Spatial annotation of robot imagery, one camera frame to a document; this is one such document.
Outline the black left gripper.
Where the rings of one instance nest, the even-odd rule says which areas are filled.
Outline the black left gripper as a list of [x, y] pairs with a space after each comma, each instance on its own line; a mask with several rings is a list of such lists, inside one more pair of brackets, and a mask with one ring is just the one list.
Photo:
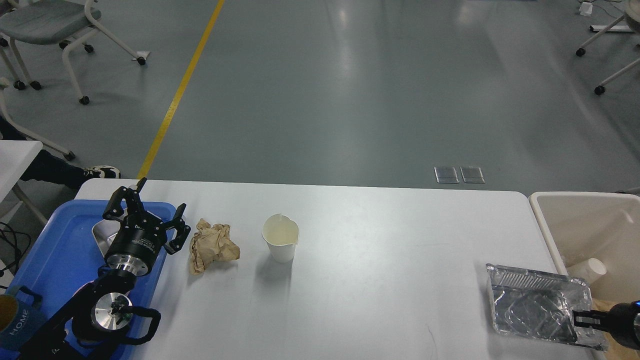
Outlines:
[[[168, 255], [178, 253], [191, 232], [183, 219], [186, 203], [181, 203], [173, 218], [163, 222], [156, 215], [147, 215], [140, 192], [147, 178], [142, 177], [134, 187], [121, 186], [112, 194], [102, 218], [119, 223], [118, 232], [103, 259], [112, 269], [127, 271], [137, 277], [149, 275], [163, 246]], [[167, 240], [167, 232], [174, 230], [174, 237]]]

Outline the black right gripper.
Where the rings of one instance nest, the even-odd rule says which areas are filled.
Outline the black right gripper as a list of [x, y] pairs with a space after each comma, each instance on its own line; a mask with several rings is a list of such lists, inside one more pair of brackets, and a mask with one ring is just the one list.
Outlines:
[[610, 331], [611, 337], [620, 346], [640, 350], [639, 335], [640, 302], [618, 303], [610, 311], [573, 310], [573, 325]]

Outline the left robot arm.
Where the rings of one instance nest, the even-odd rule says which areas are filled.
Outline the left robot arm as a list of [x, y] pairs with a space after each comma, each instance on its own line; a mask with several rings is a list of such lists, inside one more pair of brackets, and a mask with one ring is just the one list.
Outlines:
[[162, 315], [135, 305], [130, 292], [148, 276], [157, 259], [174, 255], [185, 245], [191, 228], [185, 223], [185, 203], [163, 221], [146, 210], [140, 194], [143, 177], [134, 187], [119, 187], [103, 212], [119, 228], [103, 255], [97, 278], [82, 285], [19, 349], [21, 360], [108, 360], [119, 346], [141, 346], [156, 334]]

